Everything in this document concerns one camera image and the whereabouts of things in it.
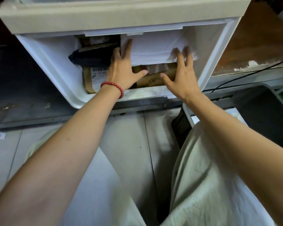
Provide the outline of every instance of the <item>finger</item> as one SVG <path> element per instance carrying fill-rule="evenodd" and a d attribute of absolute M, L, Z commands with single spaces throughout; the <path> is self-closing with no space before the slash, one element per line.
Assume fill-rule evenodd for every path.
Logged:
<path fill-rule="evenodd" d="M 177 52 L 177 66 L 184 66 L 184 57 L 181 54 L 180 50 Z"/>
<path fill-rule="evenodd" d="M 192 66 L 193 67 L 193 57 L 190 53 L 189 47 L 186 47 L 186 66 Z"/>
<path fill-rule="evenodd" d="M 121 58 L 121 54 L 120 54 L 120 47 L 114 48 L 113 49 L 113 59 L 117 60 Z"/>
<path fill-rule="evenodd" d="M 124 54 L 124 58 L 126 59 L 130 59 L 131 56 L 131 48 L 132 48 L 132 39 L 128 40 L 126 48 L 125 48 L 125 54 Z"/>
<path fill-rule="evenodd" d="M 140 72 L 134 74 L 135 77 L 136 77 L 136 81 L 137 82 L 138 80 L 140 80 L 143 76 L 145 76 L 146 74 L 148 73 L 147 70 L 141 70 Z"/>
<path fill-rule="evenodd" d="M 161 73 L 161 79 L 164 81 L 164 84 L 166 85 L 168 89 L 169 87 L 172 86 L 173 82 L 170 80 L 170 78 L 166 74 Z"/>

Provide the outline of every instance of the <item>black cable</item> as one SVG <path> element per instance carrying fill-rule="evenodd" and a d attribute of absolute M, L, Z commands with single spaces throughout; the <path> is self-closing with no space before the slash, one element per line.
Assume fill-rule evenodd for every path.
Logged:
<path fill-rule="evenodd" d="M 230 82 L 236 81 L 236 80 L 241 79 L 241 78 L 245 78 L 245 77 L 250 76 L 250 75 L 253 75 L 253 74 L 257 74 L 257 73 L 262 72 L 262 71 L 264 71 L 264 70 L 269 70 L 269 69 L 271 69 L 271 68 L 273 68 L 273 67 L 275 67 L 275 66 L 278 66 L 278 65 L 280 65 L 280 64 L 282 64 L 282 63 L 283 63 L 283 61 L 282 61 L 282 62 L 279 62 L 279 63 L 277 63 L 277 64 L 275 64 L 275 65 L 272 65 L 272 66 L 270 66 L 270 67 L 267 67 L 267 68 L 265 68 L 265 69 L 258 70 L 258 71 L 255 71 L 255 72 L 253 72 L 253 73 L 247 74 L 247 75 L 245 75 L 245 76 L 241 76 L 241 77 L 239 77 L 239 78 L 232 79 L 232 80 L 230 80 L 230 81 L 228 81 L 228 82 L 226 82 L 226 83 L 222 83 L 221 85 L 219 85 L 219 86 L 217 86 L 215 89 L 213 89 L 213 91 L 212 91 L 211 93 L 213 93 L 215 90 L 217 90 L 219 87 L 221 87 L 221 86 L 223 86 L 223 85 L 225 85 L 225 84 L 228 84 L 228 83 L 230 83 Z"/>

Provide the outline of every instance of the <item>brown cardboard box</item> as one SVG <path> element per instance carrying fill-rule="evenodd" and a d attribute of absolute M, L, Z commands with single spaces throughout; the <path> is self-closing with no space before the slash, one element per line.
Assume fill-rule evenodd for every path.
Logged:
<path fill-rule="evenodd" d="M 91 69 L 90 67 L 83 67 L 83 79 L 84 79 L 84 86 L 85 90 L 88 93 L 95 93 L 92 87 L 92 80 L 91 80 Z"/>
<path fill-rule="evenodd" d="M 174 81 L 176 76 L 177 63 L 168 63 L 168 70 L 158 72 L 155 74 L 147 74 L 137 81 L 137 87 L 152 87 L 152 86 L 163 86 L 164 82 L 160 77 L 161 73 L 165 73 L 172 81 Z M 137 67 L 132 67 L 134 73 L 138 73 L 141 70 L 146 70 L 146 66 L 141 65 Z"/>

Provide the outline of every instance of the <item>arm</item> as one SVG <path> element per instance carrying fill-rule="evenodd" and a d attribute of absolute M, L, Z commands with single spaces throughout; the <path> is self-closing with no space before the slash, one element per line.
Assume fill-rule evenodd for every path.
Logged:
<path fill-rule="evenodd" d="M 179 53 L 177 63 L 174 82 L 162 74 L 166 86 L 195 113 L 240 178 L 273 220 L 279 226 L 283 225 L 283 148 L 250 129 L 202 94 L 190 55 L 185 64 Z"/>
<path fill-rule="evenodd" d="M 132 73 L 129 41 L 122 59 L 113 52 L 107 81 L 126 90 L 147 74 Z M 97 148 L 107 118 L 120 97 L 115 86 L 101 90 L 19 169 L 0 193 L 0 225 L 57 225 Z"/>

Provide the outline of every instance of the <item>tile floor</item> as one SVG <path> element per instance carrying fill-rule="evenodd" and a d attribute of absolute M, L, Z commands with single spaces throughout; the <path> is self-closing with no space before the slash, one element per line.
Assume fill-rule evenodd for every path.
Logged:
<path fill-rule="evenodd" d="M 168 202 L 179 147 L 171 121 L 180 108 L 111 115 L 100 148 L 129 190 L 142 216 L 155 219 Z M 0 140 L 0 190 L 24 162 L 35 141 L 62 124 L 9 131 Z"/>

